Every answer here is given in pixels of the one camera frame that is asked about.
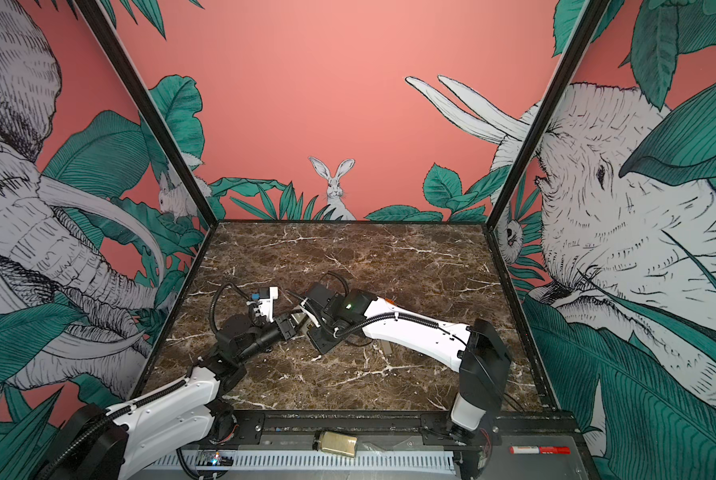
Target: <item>rabbit illustration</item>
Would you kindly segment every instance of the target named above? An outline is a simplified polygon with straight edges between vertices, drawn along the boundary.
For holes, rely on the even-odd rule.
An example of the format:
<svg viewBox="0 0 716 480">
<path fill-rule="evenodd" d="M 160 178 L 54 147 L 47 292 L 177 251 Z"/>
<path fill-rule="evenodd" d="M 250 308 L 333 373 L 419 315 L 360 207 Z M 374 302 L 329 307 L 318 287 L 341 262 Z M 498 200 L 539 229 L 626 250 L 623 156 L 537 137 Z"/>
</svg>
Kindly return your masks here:
<svg viewBox="0 0 716 480">
<path fill-rule="evenodd" d="M 190 154 L 182 152 L 182 157 L 187 166 L 191 169 L 202 163 L 199 158 Z M 198 184 L 200 193 L 202 193 L 204 197 L 209 197 L 211 195 L 211 188 L 208 184 L 203 179 L 195 177 L 195 174 L 193 174 L 193 177 Z M 169 180 L 171 180 L 173 188 L 170 188 Z M 168 176 L 166 176 L 165 173 L 160 174 L 158 184 L 160 185 L 158 200 L 160 202 L 161 213 L 173 214 L 174 220 L 180 216 L 198 215 L 198 206 L 195 205 L 195 201 L 190 197 L 190 194 L 187 193 L 187 188 L 184 187 L 182 179 L 171 164 L 168 166 Z"/>
<path fill-rule="evenodd" d="M 345 191 L 339 186 L 339 179 L 355 166 L 355 160 L 350 158 L 339 164 L 339 168 L 336 169 L 336 175 L 332 177 L 331 171 L 325 166 L 324 162 L 315 157 L 310 157 L 309 159 L 313 162 L 313 167 L 315 171 L 318 172 L 318 175 L 329 181 L 329 188 L 325 191 L 326 201 L 328 202 L 328 207 L 325 211 L 329 212 L 334 210 L 331 214 L 331 220 L 354 220 L 355 216 L 347 210 L 347 207 L 342 202 L 342 196 L 345 194 Z"/>
</svg>

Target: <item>marble tabletop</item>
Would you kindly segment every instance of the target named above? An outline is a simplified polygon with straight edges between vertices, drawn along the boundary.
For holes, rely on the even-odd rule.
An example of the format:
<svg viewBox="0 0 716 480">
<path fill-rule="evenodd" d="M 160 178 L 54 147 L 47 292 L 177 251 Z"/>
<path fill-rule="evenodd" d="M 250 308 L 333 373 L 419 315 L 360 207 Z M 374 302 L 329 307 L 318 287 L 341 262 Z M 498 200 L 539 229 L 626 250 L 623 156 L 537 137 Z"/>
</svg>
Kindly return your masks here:
<svg viewBox="0 0 716 480">
<path fill-rule="evenodd" d="M 280 286 L 303 292 L 327 270 L 351 287 L 449 322 L 492 322 L 514 362 L 507 393 L 542 410 L 485 237 L 477 225 L 222 223 L 214 234 L 176 321 L 157 353 L 144 392 L 183 376 L 213 344 L 207 313 L 217 287 L 232 280 L 246 292 Z M 281 293 L 276 310 L 293 306 Z M 226 289 L 219 328 L 245 303 Z M 305 336 L 247 362 L 227 398 L 236 408 L 448 410 L 459 376 L 432 358 L 396 344 L 344 342 L 320 356 Z M 503 404 L 504 410 L 511 408 Z"/>
</svg>

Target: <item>rabbit ear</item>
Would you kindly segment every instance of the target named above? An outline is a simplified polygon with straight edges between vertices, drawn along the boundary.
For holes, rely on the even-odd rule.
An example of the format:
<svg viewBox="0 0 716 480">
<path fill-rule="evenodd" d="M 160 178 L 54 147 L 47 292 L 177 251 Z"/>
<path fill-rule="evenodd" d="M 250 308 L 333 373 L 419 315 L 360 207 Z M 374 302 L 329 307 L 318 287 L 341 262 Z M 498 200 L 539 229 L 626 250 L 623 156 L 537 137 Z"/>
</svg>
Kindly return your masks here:
<svg viewBox="0 0 716 480">
<path fill-rule="evenodd" d="M 168 191 L 168 178 L 166 177 L 165 173 L 160 174 L 160 181 L 158 182 L 160 185 L 160 189 L 165 191 Z"/>
<path fill-rule="evenodd" d="M 325 166 L 324 162 L 318 160 L 315 157 L 309 157 L 309 159 L 311 162 L 313 162 L 313 166 L 315 167 L 315 171 L 318 172 L 318 175 L 327 180 L 331 180 L 331 170 L 329 170 L 329 168 Z"/>
<path fill-rule="evenodd" d="M 340 178 L 344 174 L 350 171 L 351 168 L 355 166 L 355 160 L 352 158 L 348 158 L 341 164 L 339 164 L 339 168 L 336 169 L 336 176 L 334 178 Z"/>
</svg>

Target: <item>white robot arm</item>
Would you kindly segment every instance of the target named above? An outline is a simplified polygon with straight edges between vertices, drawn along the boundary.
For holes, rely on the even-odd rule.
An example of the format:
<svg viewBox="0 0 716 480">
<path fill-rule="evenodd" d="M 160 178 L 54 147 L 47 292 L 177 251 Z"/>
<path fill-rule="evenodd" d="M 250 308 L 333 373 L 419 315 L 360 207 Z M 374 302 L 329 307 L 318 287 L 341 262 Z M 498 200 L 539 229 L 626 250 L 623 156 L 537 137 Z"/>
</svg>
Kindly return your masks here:
<svg viewBox="0 0 716 480">
<path fill-rule="evenodd" d="M 206 437 L 215 443 L 226 441 L 237 422 L 222 396 L 245 375 L 244 362 L 292 338 L 305 324 L 322 354 L 358 334 L 406 346 L 459 372 L 459 393 L 450 414 L 454 439 L 466 440 L 469 432 L 488 421 L 487 411 L 498 411 L 501 405 L 510 359 L 487 322 L 441 322 L 372 293 L 353 290 L 343 296 L 319 283 L 304 296 L 297 295 L 301 312 L 273 318 L 272 296 L 264 299 L 263 315 L 271 320 L 264 328 L 249 330 L 247 316 L 231 317 L 217 332 L 217 344 L 188 376 L 106 411 L 94 405 L 78 410 L 49 447 L 36 480 L 126 480 L 191 442 Z M 306 322 L 307 317 L 313 321 Z"/>
</svg>

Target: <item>red marker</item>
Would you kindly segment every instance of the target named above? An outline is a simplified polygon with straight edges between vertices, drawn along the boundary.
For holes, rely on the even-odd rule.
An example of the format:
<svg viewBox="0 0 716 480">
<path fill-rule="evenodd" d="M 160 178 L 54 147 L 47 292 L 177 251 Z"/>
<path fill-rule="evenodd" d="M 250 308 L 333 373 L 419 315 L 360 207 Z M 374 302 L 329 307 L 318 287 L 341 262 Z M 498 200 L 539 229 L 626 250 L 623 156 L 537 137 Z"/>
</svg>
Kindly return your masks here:
<svg viewBox="0 0 716 480">
<path fill-rule="evenodd" d="M 510 453 L 556 453 L 560 455 L 571 455 L 569 447 L 510 447 Z"/>
</svg>

